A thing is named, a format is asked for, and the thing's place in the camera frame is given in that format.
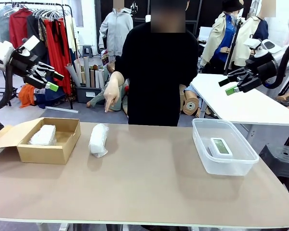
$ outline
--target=clear plastic container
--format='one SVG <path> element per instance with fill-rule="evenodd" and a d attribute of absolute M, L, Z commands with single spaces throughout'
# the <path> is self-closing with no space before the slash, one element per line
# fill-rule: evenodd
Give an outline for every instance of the clear plastic container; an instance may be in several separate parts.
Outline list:
<path fill-rule="evenodd" d="M 220 119 L 193 119 L 193 139 L 206 171 L 215 175 L 245 176 L 259 161 L 239 130 L 229 121 Z M 209 150 L 210 139 L 223 138 L 229 146 L 231 159 L 215 158 Z"/>

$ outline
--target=cardboard box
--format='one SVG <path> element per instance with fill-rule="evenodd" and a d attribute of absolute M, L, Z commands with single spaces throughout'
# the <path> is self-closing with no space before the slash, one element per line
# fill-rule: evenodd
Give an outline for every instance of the cardboard box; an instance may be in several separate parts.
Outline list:
<path fill-rule="evenodd" d="M 56 126 L 56 145 L 28 144 L 31 137 L 45 124 Z M 80 133 L 78 119 L 39 118 L 15 127 L 6 127 L 0 132 L 0 148 L 17 147 L 20 159 L 25 163 L 64 165 L 67 163 Z"/>
<path fill-rule="evenodd" d="M 183 110 L 184 106 L 184 100 L 185 100 L 185 94 L 184 94 L 185 86 L 180 84 L 180 101 L 181 101 L 181 108 L 180 110 Z"/>

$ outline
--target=digital device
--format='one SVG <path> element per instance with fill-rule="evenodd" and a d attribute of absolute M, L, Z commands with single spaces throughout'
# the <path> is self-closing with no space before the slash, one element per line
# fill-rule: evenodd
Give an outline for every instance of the digital device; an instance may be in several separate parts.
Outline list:
<path fill-rule="evenodd" d="M 211 138 L 209 149 L 213 157 L 222 159 L 231 159 L 233 157 L 230 148 L 222 138 Z"/>

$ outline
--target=white wrapped package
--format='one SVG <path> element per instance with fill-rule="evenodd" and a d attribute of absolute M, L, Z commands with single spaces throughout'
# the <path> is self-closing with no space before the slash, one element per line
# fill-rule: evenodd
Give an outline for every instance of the white wrapped package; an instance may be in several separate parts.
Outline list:
<path fill-rule="evenodd" d="M 100 158 L 108 152 L 105 149 L 105 142 L 109 128 L 104 124 L 96 125 L 91 133 L 89 150 L 92 155 Z"/>
<path fill-rule="evenodd" d="M 55 125 L 43 125 L 41 129 L 32 136 L 28 144 L 53 146 L 56 143 L 55 133 L 56 133 Z"/>

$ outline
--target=blue shirt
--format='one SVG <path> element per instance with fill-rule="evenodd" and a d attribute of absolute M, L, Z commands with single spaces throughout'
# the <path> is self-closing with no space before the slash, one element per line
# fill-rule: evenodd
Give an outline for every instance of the blue shirt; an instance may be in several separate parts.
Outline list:
<path fill-rule="evenodd" d="M 224 63 L 227 61 L 228 54 L 221 53 L 222 47 L 231 47 L 233 36 L 235 35 L 235 26 L 232 24 L 232 18 L 230 15 L 226 14 L 226 31 L 225 36 L 220 44 L 220 46 L 216 49 L 213 58 L 220 59 Z"/>

